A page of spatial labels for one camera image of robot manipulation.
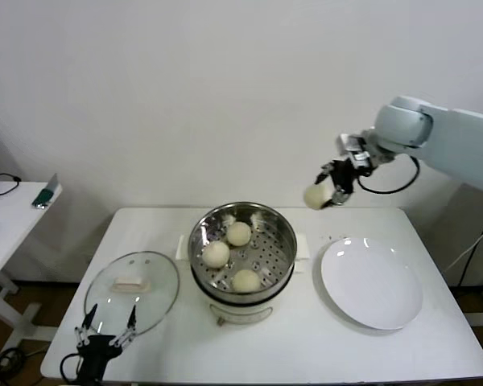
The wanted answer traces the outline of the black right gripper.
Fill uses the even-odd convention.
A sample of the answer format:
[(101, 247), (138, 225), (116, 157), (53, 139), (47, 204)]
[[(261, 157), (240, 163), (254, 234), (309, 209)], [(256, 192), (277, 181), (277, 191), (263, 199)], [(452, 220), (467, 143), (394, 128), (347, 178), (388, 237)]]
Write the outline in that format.
[(349, 158), (343, 160), (332, 160), (320, 167), (320, 173), (316, 176), (315, 185), (330, 179), (334, 191), (328, 201), (330, 206), (341, 206), (349, 199), (354, 192), (354, 181), (359, 176), (357, 169)]

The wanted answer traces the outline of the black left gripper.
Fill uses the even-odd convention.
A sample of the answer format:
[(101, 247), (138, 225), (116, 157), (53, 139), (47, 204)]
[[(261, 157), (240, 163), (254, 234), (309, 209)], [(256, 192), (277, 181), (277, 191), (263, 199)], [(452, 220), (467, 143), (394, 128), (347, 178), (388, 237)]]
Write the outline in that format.
[(126, 329), (121, 334), (89, 336), (96, 311), (97, 304), (94, 304), (85, 314), (81, 325), (74, 329), (77, 352), (82, 358), (76, 375), (76, 383), (79, 385), (101, 385), (108, 362), (117, 358), (122, 353), (122, 348), (127, 348), (137, 335), (136, 306), (133, 306)]

